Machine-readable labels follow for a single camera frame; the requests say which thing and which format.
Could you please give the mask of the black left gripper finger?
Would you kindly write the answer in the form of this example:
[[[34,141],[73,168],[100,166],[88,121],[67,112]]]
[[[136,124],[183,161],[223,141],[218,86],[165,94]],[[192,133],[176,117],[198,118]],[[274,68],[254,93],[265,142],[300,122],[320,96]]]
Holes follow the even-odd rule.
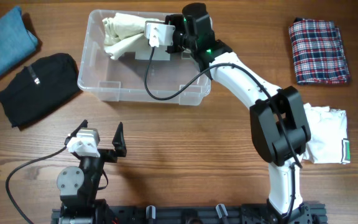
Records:
[[[78,131],[81,128],[87,128],[88,127],[88,121],[86,119],[84,119],[81,124],[72,132],[69,133],[68,136],[65,139],[64,145],[67,145],[69,143],[69,141],[71,140],[71,138],[76,137]]]
[[[112,139],[112,144],[115,150],[126,150],[126,144],[124,140],[124,126],[122,122],[120,122],[117,126],[116,132]]]

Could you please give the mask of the black garment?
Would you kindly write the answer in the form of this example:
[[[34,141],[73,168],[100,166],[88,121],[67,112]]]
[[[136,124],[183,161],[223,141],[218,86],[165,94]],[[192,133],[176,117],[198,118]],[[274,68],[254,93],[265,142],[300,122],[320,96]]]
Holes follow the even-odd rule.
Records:
[[[78,68],[70,54],[42,57],[24,67],[0,91],[0,103],[13,128],[27,126],[48,115],[80,89]]]

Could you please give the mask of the cream garment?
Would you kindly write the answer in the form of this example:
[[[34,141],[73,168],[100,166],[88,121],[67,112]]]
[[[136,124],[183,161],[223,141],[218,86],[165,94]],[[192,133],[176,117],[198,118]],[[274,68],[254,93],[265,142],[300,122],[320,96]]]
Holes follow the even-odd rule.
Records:
[[[117,12],[114,17],[102,20],[105,32],[104,51],[110,59],[117,60],[136,42],[143,38],[148,21],[160,22],[155,18],[144,18]]]

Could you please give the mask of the blue garment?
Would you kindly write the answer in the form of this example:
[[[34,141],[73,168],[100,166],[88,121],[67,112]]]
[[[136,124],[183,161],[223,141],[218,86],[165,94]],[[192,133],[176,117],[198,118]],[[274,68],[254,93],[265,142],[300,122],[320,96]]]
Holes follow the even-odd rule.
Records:
[[[21,7],[13,7],[0,18],[0,76],[32,54],[38,44],[24,25]]]

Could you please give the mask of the red plaid shirt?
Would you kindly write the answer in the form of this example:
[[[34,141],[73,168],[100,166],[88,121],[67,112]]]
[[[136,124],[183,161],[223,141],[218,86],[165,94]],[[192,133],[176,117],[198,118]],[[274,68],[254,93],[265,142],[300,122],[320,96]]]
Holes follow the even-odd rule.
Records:
[[[297,17],[288,28],[299,85],[351,82],[339,28],[333,21]]]

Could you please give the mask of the white garment with green tag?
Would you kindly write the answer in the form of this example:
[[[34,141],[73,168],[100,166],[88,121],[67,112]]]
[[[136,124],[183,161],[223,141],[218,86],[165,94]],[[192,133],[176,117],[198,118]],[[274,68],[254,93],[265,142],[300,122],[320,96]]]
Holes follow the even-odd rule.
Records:
[[[347,114],[328,106],[304,105],[311,131],[303,159],[314,164],[348,164],[351,162],[347,135]]]

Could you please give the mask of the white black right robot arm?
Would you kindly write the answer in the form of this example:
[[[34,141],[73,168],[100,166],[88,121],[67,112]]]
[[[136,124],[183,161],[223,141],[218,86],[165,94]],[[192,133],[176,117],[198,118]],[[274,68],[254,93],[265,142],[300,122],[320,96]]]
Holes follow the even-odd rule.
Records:
[[[164,23],[173,26],[167,52],[189,51],[202,75],[226,87],[249,110],[252,143],[268,163],[269,208],[278,218],[290,218],[303,203],[301,156],[311,139],[300,92],[266,82],[244,65],[215,37],[206,4],[191,3],[181,13],[166,16]]]

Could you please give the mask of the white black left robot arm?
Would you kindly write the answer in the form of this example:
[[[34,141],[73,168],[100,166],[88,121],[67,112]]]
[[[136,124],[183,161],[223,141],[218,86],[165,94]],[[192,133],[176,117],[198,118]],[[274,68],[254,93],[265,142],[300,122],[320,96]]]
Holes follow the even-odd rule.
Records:
[[[99,149],[97,129],[89,128],[84,120],[65,140],[65,146],[80,163],[61,171],[57,177],[62,205],[53,210],[52,223],[119,223],[117,215],[105,199],[97,199],[102,177],[106,177],[105,163],[116,163],[126,157],[123,124],[119,123],[112,139],[113,149]]]

